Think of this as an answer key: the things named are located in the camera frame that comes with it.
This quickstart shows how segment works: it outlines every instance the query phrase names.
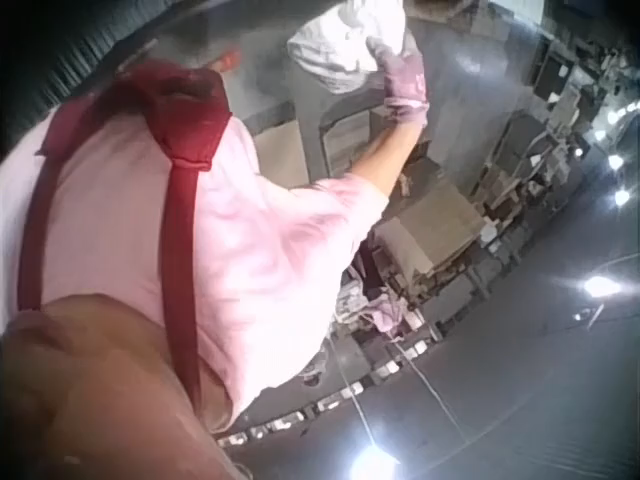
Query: pink glove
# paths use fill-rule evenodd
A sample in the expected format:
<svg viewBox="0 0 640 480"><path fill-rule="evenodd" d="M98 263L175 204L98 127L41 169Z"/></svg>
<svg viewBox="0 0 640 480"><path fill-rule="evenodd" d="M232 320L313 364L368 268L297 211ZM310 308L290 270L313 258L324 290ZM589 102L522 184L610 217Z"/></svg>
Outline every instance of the pink glove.
<svg viewBox="0 0 640 480"><path fill-rule="evenodd" d="M427 87L424 80L422 54L407 29L404 48L395 55L380 40L369 37L367 47L384 73L385 106L398 123L427 124Z"/></svg>

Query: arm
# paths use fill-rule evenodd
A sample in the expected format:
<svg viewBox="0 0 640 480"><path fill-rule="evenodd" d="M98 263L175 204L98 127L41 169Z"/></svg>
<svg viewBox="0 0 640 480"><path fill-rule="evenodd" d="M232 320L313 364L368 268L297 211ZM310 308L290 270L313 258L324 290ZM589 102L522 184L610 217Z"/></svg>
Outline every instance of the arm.
<svg viewBox="0 0 640 480"><path fill-rule="evenodd" d="M368 180L386 196L391 195L421 131L422 125L416 123L398 124L385 130L351 167L351 173Z"/></svg>
<svg viewBox="0 0 640 480"><path fill-rule="evenodd" d="M351 173L368 180L389 196L426 124L429 104L424 66L408 31L400 55L394 55L375 39L369 39L367 46L384 73L385 105L394 125L373 141L353 165Z"/></svg>

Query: wire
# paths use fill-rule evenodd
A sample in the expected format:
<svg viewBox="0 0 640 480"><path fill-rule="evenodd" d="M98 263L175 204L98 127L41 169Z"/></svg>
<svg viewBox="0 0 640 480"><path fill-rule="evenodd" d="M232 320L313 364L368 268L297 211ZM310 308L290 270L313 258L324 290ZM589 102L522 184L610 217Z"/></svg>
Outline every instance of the wire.
<svg viewBox="0 0 640 480"><path fill-rule="evenodd" d="M462 431L462 427L460 426L460 424L458 423L458 420L456 419L455 415L453 414L453 412L451 411L451 409L447 406L447 404L445 403L445 401L442 399L442 397L440 396L440 394L438 393L438 391L435 389L435 387L431 384L431 382L429 382L429 379L427 378L427 376L422 373L420 371L420 369L416 366L415 363L413 363L413 360L411 360L409 358L409 355L407 355L407 352L397 343L394 342L389 342L391 343L393 346L395 346L398 351L400 351L400 353L404 356L405 360L407 361L407 363L409 364L409 366L411 367L411 369L415 372L415 374L418 376L418 378L420 379L420 381L427 387L427 389L431 392L431 395L433 395L433 398L436 399L436 401L438 402L438 404L440 405L440 408L442 408L442 410L444 411L445 415L447 416L447 418L449 419L449 421L451 421L451 423L453 424L453 426L456 428L456 430L458 431L458 434L462 437L462 439L466 442L467 440L467 436L464 434L464 432Z"/></svg>
<svg viewBox="0 0 640 480"><path fill-rule="evenodd" d="M342 377L342 381L344 382L346 387L351 392L351 401L353 402L353 405L356 407L356 410L358 411L358 415L360 416L360 420L362 421L362 425L364 425L364 429L367 432L367 436L369 437L369 440L371 441L371 445L375 447L376 446L376 441L373 438L373 432L371 431L371 427L369 426L369 422L367 422L367 417L365 417L365 415L364 415L364 411L362 410L362 406L360 405L360 402L356 398L356 393L353 390L353 387L351 386L349 381L347 380L347 376L345 375L344 370L342 369L342 365L340 363L340 357L338 356L338 351L336 350L336 345L333 342L333 338L331 338L331 333L329 333L327 335L327 338L329 339L329 345L331 345L331 350L333 351L333 354L336 357L336 365L338 366L338 371L340 372L340 376Z"/></svg>
<svg viewBox="0 0 640 480"><path fill-rule="evenodd" d="M640 257L640 252L631 253L631 254L625 255L623 257L614 258L613 260L609 260L608 262L605 262L602 265L600 265L599 267L591 270L591 273L598 272L598 271L602 270L603 268L610 267L611 265L615 265L617 263L626 262L627 260L631 260L632 258L636 258L636 257Z"/></svg>

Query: sleeve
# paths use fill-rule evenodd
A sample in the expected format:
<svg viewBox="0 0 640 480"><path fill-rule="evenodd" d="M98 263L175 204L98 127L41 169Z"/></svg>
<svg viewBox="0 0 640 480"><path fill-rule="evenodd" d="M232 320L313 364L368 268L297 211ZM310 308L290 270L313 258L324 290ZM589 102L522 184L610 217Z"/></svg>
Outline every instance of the sleeve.
<svg viewBox="0 0 640 480"><path fill-rule="evenodd" d="M389 200L369 181L353 174L320 180L291 193L304 209L302 223L313 232L313 255L342 272L382 217Z"/></svg>

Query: cardboard box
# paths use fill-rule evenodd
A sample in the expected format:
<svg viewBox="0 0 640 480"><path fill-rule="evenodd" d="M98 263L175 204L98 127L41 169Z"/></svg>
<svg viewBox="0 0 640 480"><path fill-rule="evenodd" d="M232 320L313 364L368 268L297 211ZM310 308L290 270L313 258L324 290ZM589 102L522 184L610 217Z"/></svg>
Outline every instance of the cardboard box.
<svg viewBox="0 0 640 480"><path fill-rule="evenodd" d="M458 189L440 174L425 195L375 233L411 282L431 275L475 241L484 220Z"/></svg>

